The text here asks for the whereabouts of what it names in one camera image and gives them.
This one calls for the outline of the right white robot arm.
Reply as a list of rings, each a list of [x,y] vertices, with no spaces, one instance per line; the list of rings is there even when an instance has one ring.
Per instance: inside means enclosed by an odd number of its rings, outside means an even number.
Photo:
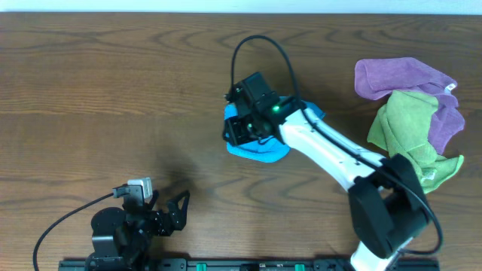
[[[225,95],[235,114],[224,122],[232,146],[277,139],[324,169],[347,193],[360,240],[353,270],[388,270],[404,247],[431,222],[423,189],[410,161],[386,158],[341,135],[319,112],[295,97],[281,97],[256,72]]]

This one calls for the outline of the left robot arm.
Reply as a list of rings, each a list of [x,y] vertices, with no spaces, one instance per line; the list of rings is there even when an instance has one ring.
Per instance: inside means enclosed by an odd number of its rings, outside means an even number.
[[[167,211],[154,210],[159,193],[146,200],[139,185],[113,189],[113,197],[122,198],[121,208],[97,212],[92,220],[94,252],[86,259],[85,270],[158,270],[159,261],[149,249],[155,236],[170,236],[187,223],[190,192],[185,190],[166,202]]]

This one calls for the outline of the blue microfiber cloth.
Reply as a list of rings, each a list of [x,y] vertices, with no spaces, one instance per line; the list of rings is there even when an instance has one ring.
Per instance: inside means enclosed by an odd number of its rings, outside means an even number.
[[[320,119],[325,117],[325,112],[312,102],[304,101],[306,106],[313,110]],[[234,105],[226,105],[224,108],[224,120],[237,116]],[[262,139],[260,142],[248,142],[243,145],[233,146],[226,142],[227,151],[235,156],[256,160],[262,163],[275,163],[285,157],[291,150],[289,146],[284,145],[278,139],[269,137]]]

